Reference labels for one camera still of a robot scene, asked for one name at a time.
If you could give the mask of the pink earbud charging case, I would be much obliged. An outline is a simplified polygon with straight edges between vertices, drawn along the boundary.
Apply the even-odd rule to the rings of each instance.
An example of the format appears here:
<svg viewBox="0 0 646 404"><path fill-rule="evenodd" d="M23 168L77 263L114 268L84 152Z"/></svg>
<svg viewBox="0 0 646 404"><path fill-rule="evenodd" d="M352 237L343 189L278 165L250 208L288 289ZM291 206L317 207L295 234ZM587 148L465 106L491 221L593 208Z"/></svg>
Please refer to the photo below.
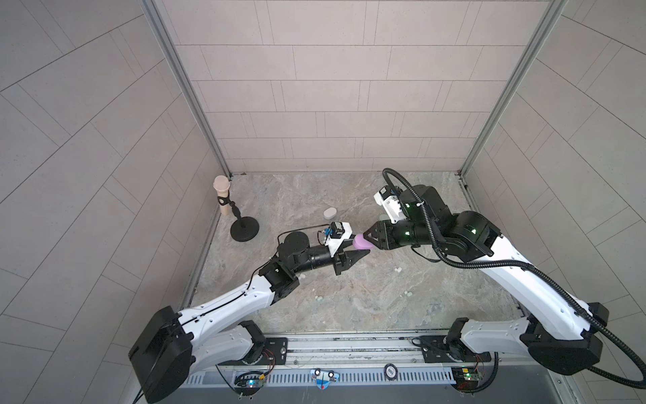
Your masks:
<svg viewBox="0 0 646 404"><path fill-rule="evenodd" d="M356 250L370 250L374 248L374 245L366 240L363 234L358 234L353 239L353 247Z"/></svg>

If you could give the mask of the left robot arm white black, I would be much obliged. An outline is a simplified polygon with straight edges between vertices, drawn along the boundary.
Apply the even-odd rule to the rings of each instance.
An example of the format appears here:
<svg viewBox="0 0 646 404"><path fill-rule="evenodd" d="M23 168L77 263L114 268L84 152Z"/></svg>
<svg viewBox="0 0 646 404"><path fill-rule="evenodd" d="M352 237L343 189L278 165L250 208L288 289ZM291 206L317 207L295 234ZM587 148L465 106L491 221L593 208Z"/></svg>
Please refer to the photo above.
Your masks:
<svg viewBox="0 0 646 404"><path fill-rule="evenodd" d="M291 232L244 284L183 311L158 310L128 353L141 388L134 401L161 402L195 371L260 359L266 338L247 316L287 297L299 286L299 274L327 266L341 274L371 249L363 235L311 246L304 232Z"/></svg>

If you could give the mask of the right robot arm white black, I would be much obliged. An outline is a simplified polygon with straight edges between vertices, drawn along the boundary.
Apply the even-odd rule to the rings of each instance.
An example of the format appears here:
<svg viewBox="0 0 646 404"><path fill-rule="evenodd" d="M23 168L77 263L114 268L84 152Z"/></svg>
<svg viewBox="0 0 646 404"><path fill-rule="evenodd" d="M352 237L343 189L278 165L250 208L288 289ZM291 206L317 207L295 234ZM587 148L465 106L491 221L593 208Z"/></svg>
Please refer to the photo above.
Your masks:
<svg viewBox="0 0 646 404"><path fill-rule="evenodd" d="M602 340L552 286L528 270L492 265L527 259L483 215L472 210L452 213L437 190L422 184L400 194L386 185L373 198L388 217L363 233L364 242L394 250L436 240L443 253L461 264L477 264L529 311L528 316L504 322L456 319L439 346L453 360L472 361L491 353L523 355L560 375L600 362Z"/></svg>

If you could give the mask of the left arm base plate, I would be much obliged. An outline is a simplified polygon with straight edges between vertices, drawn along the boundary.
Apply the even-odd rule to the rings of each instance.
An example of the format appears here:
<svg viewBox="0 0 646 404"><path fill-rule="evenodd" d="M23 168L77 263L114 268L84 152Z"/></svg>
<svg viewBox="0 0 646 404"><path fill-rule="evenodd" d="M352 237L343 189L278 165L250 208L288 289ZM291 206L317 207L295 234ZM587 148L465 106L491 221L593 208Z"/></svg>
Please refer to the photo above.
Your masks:
<svg viewBox="0 0 646 404"><path fill-rule="evenodd" d="M254 343L249 353L241 360L221 363L225 366L270 366L284 365L288 350L287 338L266 338L263 343Z"/></svg>

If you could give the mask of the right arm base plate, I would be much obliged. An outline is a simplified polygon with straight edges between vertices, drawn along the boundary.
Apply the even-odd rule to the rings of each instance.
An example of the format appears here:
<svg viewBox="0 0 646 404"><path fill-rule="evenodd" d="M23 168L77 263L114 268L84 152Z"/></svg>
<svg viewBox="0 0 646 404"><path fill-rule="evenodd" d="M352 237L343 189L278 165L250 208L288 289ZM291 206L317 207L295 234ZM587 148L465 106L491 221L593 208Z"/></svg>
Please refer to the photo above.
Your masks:
<svg viewBox="0 0 646 404"><path fill-rule="evenodd" d="M411 343L422 350L426 363L489 363L492 360L489 352L475 353L459 339L448 342L443 335L412 338Z"/></svg>

